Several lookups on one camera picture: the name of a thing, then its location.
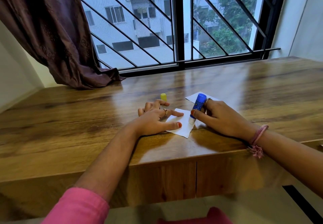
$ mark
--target tiled floor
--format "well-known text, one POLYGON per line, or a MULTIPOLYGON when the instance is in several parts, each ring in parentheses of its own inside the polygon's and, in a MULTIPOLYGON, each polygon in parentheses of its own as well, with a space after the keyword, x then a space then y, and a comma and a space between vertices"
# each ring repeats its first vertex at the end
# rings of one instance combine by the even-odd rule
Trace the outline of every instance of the tiled floor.
MULTIPOLYGON (((323 200, 312 193, 301 183, 295 187, 323 215, 323 200)), ((209 208, 216 206, 235 224, 311 224, 312 222, 281 188, 260 189, 244 193, 188 199, 183 201, 166 202, 112 209, 106 224, 150 224, 156 223, 158 218, 165 220, 182 220, 205 217, 209 208)), ((40 219, 10 222, 14 224, 38 224, 40 219)))

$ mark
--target tree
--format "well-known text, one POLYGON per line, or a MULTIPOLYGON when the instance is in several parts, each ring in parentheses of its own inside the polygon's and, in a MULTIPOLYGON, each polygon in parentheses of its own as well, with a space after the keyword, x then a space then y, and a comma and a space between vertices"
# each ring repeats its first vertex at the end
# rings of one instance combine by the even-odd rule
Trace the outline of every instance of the tree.
MULTIPOLYGON (((255 13, 257 0, 241 1, 253 15, 255 13)), ((240 34, 244 41, 248 43, 251 35, 252 22, 244 13, 242 8, 235 0, 218 0, 218 4, 220 6, 220 9, 218 10, 222 13, 224 18, 231 24, 236 32, 240 34)), ((208 23, 217 24, 217 28, 209 33, 226 52, 230 54, 245 52, 245 45, 238 37, 235 36, 225 22, 223 22, 213 10, 209 10, 208 12, 203 11, 203 9, 198 6, 199 1, 197 0, 195 0, 194 5, 194 17, 204 27, 204 29, 207 29, 206 26, 208 23)), ((200 34, 202 30, 197 26, 197 24, 195 24, 194 31, 199 31, 200 34)), ((224 55, 224 52, 213 41, 200 43, 200 52, 206 57, 224 55)))

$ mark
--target table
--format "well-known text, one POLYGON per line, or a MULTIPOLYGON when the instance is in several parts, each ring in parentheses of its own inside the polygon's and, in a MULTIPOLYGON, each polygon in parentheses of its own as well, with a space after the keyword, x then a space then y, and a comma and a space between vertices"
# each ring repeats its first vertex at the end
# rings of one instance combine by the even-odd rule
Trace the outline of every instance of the table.
MULTIPOLYGON (((43 217, 146 101, 167 94, 191 110, 202 91, 257 124, 316 149, 323 144, 323 62, 282 58, 127 78, 79 91, 40 90, 0 114, 0 219, 43 217)), ((290 184, 269 157, 237 139, 194 128, 137 143, 113 208, 290 184)))

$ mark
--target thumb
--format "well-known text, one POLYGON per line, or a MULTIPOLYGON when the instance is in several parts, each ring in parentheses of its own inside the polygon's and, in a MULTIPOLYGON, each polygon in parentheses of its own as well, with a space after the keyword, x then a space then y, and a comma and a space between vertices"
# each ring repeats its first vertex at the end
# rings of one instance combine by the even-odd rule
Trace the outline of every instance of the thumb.
POLYGON ((194 116, 194 118, 196 118, 197 120, 200 120, 201 122, 203 122, 208 126, 211 126, 213 123, 214 118, 206 115, 204 112, 194 109, 191 111, 191 114, 194 116))
POLYGON ((163 124, 163 130, 177 130, 182 127, 181 122, 161 122, 163 124))

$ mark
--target bracelet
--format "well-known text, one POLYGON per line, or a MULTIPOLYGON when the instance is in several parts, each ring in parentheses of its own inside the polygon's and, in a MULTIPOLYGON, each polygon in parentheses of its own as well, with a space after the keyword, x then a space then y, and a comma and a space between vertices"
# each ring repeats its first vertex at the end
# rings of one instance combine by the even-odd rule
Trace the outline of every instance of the bracelet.
POLYGON ((249 141, 249 144, 252 146, 250 152, 253 153, 255 157, 262 158, 264 156, 263 150, 261 147, 257 146, 257 140, 262 136, 268 125, 264 124, 259 130, 256 131, 254 137, 249 141))

